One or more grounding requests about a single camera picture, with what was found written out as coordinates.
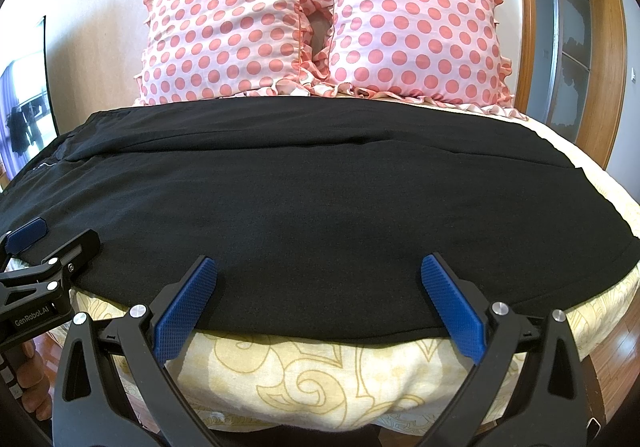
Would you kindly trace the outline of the person's left hand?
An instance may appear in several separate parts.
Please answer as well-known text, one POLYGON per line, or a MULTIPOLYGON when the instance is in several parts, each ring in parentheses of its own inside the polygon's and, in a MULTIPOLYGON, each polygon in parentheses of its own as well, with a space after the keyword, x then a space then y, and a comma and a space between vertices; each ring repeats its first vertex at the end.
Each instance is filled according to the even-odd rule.
POLYGON ((52 417, 52 398, 42 357, 32 340, 22 344, 22 352, 26 359, 16 369, 16 377, 23 390, 23 408, 28 413, 33 413, 38 421, 49 420, 52 417))

